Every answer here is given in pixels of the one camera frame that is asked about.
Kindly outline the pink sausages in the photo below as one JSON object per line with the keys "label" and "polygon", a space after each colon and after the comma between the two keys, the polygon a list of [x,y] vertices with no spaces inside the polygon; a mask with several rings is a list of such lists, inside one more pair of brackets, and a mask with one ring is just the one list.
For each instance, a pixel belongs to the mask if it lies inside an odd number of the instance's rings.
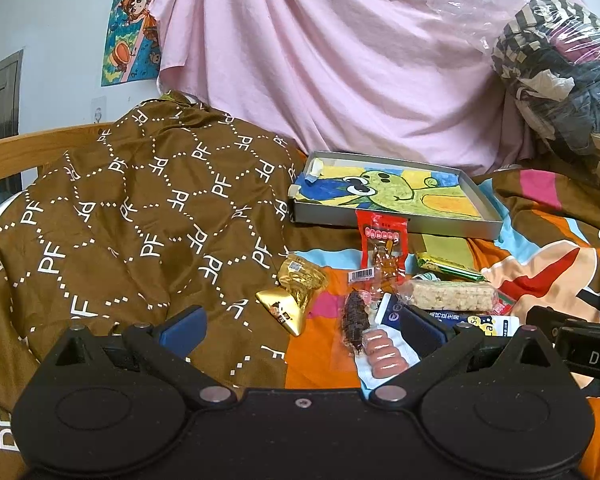
{"label": "pink sausages", "polygon": [[400,331],[401,308],[396,296],[385,294],[363,333],[362,350],[354,360],[364,396],[420,362]]}

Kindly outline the clear packet dark dried meat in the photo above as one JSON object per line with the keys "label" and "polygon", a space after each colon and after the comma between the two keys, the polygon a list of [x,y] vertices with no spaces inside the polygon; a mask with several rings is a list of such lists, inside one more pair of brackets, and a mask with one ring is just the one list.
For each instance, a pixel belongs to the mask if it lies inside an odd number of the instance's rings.
{"label": "clear packet dark dried meat", "polygon": [[363,351],[363,335],[372,328],[384,294],[379,287],[378,276],[375,268],[348,274],[349,291],[339,310],[339,329],[343,345],[354,358]]}

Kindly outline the puffed rice bar packet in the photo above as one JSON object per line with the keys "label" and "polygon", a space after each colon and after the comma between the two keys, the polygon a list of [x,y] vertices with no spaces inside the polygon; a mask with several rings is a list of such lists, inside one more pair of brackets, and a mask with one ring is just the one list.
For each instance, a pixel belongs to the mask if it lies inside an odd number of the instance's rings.
{"label": "puffed rice bar packet", "polygon": [[408,280],[396,294],[424,311],[509,315],[513,301],[486,282]]}

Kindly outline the red chicken foot snack packet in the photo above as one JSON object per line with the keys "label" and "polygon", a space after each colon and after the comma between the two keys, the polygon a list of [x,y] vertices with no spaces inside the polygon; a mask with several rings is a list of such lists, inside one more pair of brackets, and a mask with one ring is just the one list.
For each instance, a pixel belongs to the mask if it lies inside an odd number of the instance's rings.
{"label": "red chicken foot snack packet", "polygon": [[406,279],[407,218],[358,210],[356,220],[362,242],[360,271],[365,274],[362,289],[374,295],[394,292]]}

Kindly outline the yellow green cracker packet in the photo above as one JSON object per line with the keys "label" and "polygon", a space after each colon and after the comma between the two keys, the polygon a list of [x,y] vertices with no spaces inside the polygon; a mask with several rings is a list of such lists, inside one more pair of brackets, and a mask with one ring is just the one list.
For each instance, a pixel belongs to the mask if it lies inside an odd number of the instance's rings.
{"label": "yellow green cracker packet", "polygon": [[484,282],[484,276],[469,266],[445,258],[429,255],[428,252],[418,252],[416,261],[421,269],[452,276],[468,282]]}

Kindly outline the gold snack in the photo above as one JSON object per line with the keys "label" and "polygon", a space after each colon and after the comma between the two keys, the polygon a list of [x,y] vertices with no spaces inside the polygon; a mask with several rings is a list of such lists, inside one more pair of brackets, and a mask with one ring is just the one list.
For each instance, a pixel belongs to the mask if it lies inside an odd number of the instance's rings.
{"label": "gold snack", "polygon": [[277,285],[256,292],[260,305],[292,336],[304,331],[313,298],[326,288],[328,277],[316,264],[290,255],[280,266]]}

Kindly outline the colourful cartoon bedspread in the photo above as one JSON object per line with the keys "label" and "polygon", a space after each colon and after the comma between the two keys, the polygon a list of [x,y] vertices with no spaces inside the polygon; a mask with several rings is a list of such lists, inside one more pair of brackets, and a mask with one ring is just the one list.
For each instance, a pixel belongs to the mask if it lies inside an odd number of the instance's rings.
{"label": "colourful cartoon bedspread", "polygon": [[503,226],[466,247],[521,333],[460,333],[406,374],[393,411],[348,399],[354,427],[322,422],[302,478],[600,479],[600,398],[576,388],[541,332],[562,316],[600,330],[600,189],[539,169],[496,172],[481,189]]}

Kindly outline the brown PF patterned blanket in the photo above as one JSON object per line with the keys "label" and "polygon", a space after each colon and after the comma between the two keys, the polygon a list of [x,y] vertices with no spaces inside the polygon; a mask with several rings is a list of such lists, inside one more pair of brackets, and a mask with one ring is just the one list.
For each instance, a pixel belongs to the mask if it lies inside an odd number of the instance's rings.
{"label": "brown PF patterned blanket", "polygon": [[74,322],[99,335],[198,304],[189,362],[236,392],[292,387],[291,336],[260,305],[294,249],[293,140],[165,96],[57,162],[0,215],[0,479],[22,471],[10,413]]}

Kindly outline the grey tray with drawing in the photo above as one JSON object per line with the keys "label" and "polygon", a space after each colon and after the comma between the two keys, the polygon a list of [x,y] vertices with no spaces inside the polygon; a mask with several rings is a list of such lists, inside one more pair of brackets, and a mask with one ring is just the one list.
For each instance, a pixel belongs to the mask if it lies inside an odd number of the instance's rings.
{"label": "grey tray with drawing", "polygon": [[464,171],[402,159],[313,152],[288,188],[295,222],[352,226],[359,210],[393,214],[413,233],[495,240],[503,218]]}

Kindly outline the plastic wrapped clothes bundle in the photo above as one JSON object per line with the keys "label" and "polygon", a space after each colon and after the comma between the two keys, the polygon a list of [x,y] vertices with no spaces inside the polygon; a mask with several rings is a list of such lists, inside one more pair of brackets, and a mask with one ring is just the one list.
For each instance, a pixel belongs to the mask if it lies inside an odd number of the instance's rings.
{"label": "plastic wrapped clothes bundle", "polygon": [[572,0],[428,0],[546,150],[600,187],[600,18]]}

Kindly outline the grey door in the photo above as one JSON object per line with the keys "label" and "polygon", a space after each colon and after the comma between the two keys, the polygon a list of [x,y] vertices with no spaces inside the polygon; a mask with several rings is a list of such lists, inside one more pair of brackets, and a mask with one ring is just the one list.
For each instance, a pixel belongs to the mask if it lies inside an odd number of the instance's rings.
{"label": "grey door", "polygon": [[[20,50],[0,62],[0,140],[18,134],[22,56]],[[21,190],[20,174],[0,179],[0,205]]]}

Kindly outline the pink hanging sheet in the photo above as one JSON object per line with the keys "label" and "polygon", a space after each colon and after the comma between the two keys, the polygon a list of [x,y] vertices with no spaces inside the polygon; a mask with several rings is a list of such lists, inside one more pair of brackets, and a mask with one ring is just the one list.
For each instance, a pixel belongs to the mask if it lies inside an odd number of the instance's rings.
{"label": "pink hanging sheet", "polygon": [[300,148],[468,174],[532,154],[486,59],[427,0],[154,0],[163,86]]}

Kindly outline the wooden bed frame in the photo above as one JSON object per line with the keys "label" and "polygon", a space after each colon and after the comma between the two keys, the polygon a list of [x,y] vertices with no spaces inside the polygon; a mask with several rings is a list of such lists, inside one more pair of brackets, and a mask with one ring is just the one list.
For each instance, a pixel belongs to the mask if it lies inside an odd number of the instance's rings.
{"label": "wooden bed frame", "polygon": [[112,122],[71,126],[0,139],[0,180],[24,170],[43,168],[66,151],[94,142]]}

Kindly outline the white wall socket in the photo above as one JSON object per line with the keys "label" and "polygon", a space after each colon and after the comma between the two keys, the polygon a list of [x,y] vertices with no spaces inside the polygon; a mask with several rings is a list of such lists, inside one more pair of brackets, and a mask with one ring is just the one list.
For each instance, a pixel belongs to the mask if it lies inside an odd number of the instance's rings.
{"label": "white wall socket", "polygon": [[98,96],[92,99],[91,114],[94,124],[100,124],[106,120],[107,99],[106,96]]}

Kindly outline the cartoon wall poster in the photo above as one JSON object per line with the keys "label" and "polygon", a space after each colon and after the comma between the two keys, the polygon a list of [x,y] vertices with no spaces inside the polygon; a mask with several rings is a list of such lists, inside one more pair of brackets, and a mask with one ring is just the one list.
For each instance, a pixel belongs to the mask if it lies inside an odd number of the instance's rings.
{"label": "cartoon wall poster", "polygon": [[102,57],[103,87],[156,79],[161,62],[152,0],[112,0]]}

